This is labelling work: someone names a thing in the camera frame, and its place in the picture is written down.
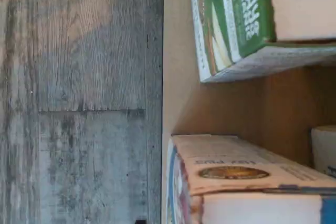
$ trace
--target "cracker box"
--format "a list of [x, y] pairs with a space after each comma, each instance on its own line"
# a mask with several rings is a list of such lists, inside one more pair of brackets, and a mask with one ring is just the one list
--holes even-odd
[[232, 81], [329, 60], [335, 0], [192, 0], [202, 82]]
[[330, 224], [336, 179], [232, 136], [174, 136], [167, 223]]

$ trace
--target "white container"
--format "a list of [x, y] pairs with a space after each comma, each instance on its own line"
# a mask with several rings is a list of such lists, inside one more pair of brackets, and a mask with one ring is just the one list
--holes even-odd
[[315, 169], [336, 177], [336, 125], [312, 129]]

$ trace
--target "green box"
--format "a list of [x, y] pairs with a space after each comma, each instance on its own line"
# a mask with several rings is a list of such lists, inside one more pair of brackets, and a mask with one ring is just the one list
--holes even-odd
[[334, 0], [192, 0], [202, 82], [233, 81], [336, 54]]

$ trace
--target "gold seal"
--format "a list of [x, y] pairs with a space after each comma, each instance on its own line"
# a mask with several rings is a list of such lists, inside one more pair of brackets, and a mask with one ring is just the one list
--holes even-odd
[[250, 167], [220, 166], [203, 169], [198, 172], [198, 175], [212, 179], [256, 179], [268, 177], [270, 174]]

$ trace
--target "white box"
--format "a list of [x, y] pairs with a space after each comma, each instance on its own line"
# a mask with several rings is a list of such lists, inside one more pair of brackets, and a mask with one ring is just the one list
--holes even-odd
[[174, 136], [167, 223], [328, 224], [336, 180], [233, 136]]

